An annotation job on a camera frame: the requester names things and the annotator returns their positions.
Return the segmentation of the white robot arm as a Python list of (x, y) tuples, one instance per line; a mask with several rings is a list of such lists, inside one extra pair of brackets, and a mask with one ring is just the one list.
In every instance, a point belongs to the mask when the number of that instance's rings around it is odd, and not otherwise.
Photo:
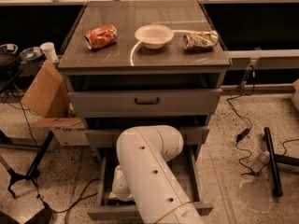
[(144, 224), (204, 224), (167, 165), (182, 148), (181, 133), (167, 125), (133, 127), (120, 134), (117, 157)]

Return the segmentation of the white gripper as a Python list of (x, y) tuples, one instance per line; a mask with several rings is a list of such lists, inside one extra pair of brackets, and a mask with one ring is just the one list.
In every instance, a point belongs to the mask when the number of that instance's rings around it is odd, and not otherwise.
[(134, 199), (130, 191), (127, 181), (124, 177), (121, 167), (118, 165), (114, 170), (114, 178), (112, 182), (112, 192), (118, 200), (130, 202)]

